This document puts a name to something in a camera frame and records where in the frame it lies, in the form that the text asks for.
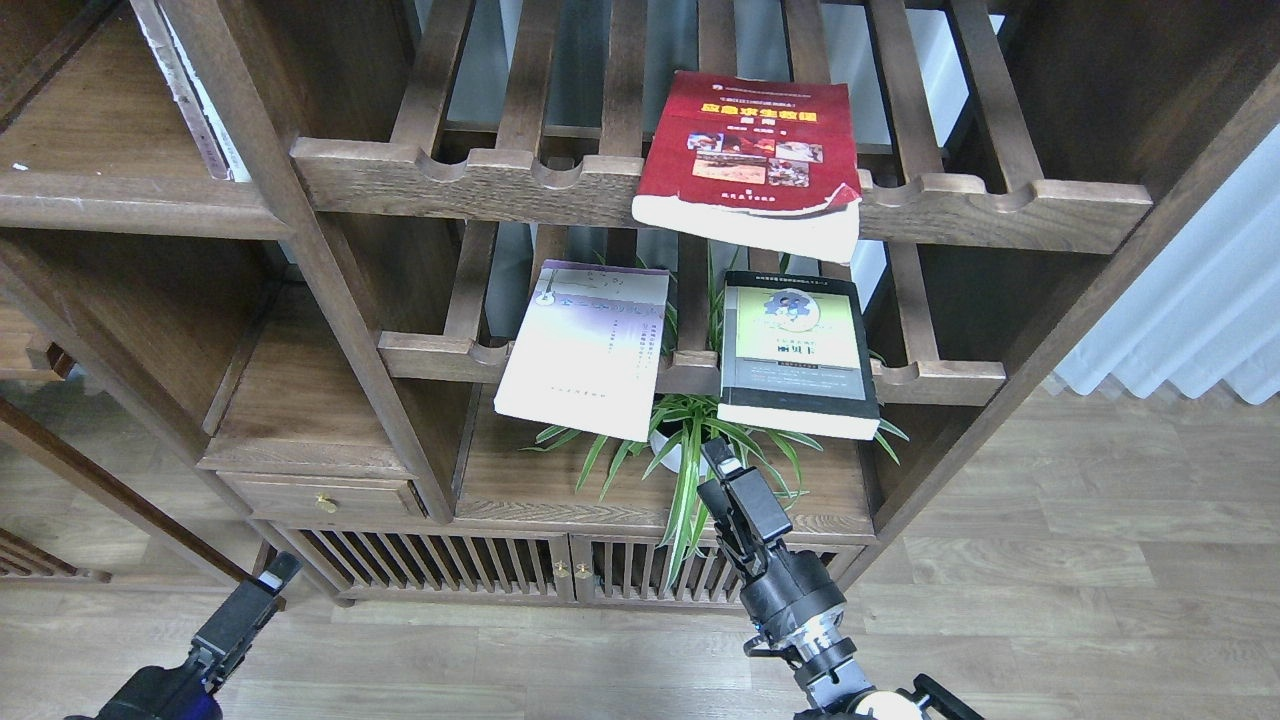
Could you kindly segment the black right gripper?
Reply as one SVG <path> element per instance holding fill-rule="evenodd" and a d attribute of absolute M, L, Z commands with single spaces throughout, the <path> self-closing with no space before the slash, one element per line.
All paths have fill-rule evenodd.
<path fill-rule="evenodd" d="M 758 635 L 749 657 L 783 659 L 810 701 L 850 701 L 861 693 L 861 669 L 838 625 L 844 592 L 812 551 L 792 552 L 781 538 L 792 523 L 756 468 L 746 468 L 724 439 L 701 446 L 713 477 L 698 487 L 718 546 L 748 582 L 740 593 Z"/>

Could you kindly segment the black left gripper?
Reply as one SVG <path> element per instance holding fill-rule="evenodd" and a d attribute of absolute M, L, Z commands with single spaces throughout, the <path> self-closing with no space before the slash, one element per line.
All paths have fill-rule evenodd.
<path fill-rule="evenodd" d="M 189 661 L 172 669 L 142 667 L 95 716 L 67 719 L 223 719 L 205 682 L 224 682 L 241 665 L 300 569 L 297 557 L 279 552 L 257 577 L 241 582 L 195 633 Z"/>

